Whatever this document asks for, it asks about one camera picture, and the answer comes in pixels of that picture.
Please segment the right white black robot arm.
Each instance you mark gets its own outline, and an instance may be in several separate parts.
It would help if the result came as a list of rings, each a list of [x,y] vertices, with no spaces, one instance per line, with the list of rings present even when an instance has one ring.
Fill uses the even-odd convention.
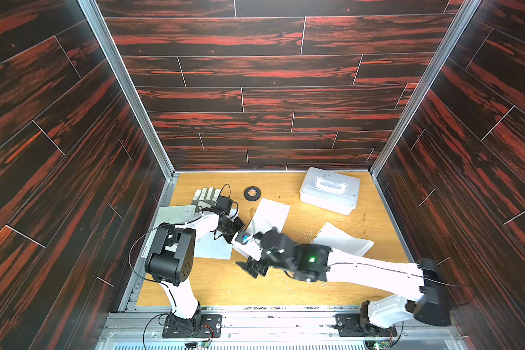
[[[256,234],[242,230],[231,243],[246,257],[240,266],[253,278],[275,268],[307,283],[343,282],[387,291],[388,297],[361,304],[363,327],[386,329],[410,319],[436,327],[451,323],[442,277],[432,260],[390,263],[366,258],[373,241],[352,237],[330,224],[309,244],[299,244],[276,228]]]

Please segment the small teal cover notebook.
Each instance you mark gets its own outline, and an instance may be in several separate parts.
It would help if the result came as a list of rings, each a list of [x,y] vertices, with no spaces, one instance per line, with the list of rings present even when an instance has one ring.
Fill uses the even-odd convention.
[[[331,223],[323,225],[312,243],[329,246],[359,257],[363,257],[374,245],[373,241],[352,237]]]

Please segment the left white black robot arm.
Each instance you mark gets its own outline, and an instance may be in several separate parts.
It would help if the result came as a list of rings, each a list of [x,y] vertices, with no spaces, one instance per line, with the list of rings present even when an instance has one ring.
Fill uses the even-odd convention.
[[[211,206],[200,202],[160,210],[155,232],[147,241],[144,269],[161,285],[178,319],[190,320],[200,314],[189,280],[194,259],[231,258],[231,240],[244,227],[233,204],[231,198],[220,195]]]

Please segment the large white spiral notebook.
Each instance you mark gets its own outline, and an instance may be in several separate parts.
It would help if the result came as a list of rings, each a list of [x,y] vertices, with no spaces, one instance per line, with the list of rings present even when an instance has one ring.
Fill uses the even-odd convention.
[[[223,237],[219,237],[220,232],[203,231],[196,232],[195,258],[208,258],[216,260],[229,260],[232,255],[232,246]]]

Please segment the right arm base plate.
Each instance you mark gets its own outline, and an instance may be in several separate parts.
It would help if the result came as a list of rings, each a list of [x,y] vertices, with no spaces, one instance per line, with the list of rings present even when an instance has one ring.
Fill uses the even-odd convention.
[[[336,314],[333,328],[338,331],[341,338],[392,338],[398,336],[398,331],[396,331],[395,326],[379,328],[369,322],[361,322],[360,314]]]

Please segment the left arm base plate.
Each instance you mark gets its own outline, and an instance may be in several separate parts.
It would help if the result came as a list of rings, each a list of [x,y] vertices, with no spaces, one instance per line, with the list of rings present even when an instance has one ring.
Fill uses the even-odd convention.
[[[182,319],[171,314],[166,317],[162,338],[219,338],[222,323],[221,314],[196,314],[192,319]]]

